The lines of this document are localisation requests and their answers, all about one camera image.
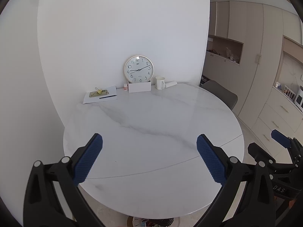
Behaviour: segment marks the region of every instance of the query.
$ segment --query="white appliance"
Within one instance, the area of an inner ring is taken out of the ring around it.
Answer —
[[[296,99],[294,101],[296,106],[303,112],[303,87],[300,86]]]

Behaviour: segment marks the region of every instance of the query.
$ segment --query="paper roll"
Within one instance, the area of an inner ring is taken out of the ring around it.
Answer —
[[[165,83],[165,88],[168,88],[168,87],[171,87],[171,86],[174,86],[176,85],[177,82],[176,81],[172,81],[172,82],[169,82],[169,83]]]

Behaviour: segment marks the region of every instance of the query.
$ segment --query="pen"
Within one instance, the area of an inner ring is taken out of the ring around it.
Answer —
[[[99,97],[99,99],[107,98],[107,97],[112,97],[112,96]]]

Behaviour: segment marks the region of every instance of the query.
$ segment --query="clock hand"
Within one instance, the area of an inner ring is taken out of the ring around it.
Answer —
[[[150,65],[148,65],[148,66],[150,66]],[[146,66],[146,67],[148,67],[148,66]],[[140,71],[140,70],[142,70],[142,69],[144,69],[145,67],[143,67],[143,68],[141,68],[141,69],[139,69],[138,71]]]
[[[130,70],[130,72],[132,72],[132,71],[134,71],[134,72],[137,72],[137,71],[141,71],[142,69],[144,69],[145,67],[143,67],[143,68],[141,68],[141,69],[138,69],[138,70]]]

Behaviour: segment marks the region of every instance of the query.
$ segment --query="round marble table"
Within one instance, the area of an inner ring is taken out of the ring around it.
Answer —
[[[208,91],[188,84],[148,92],[117,90],[118,99],[78,104],[64,131],[71,156],[94,133],[103,149],[81,184],[105,206],[130,216],[173,218],[210,204],[221,185],[200,157],[205,134],[240,161],[244,140],[232,111]]]

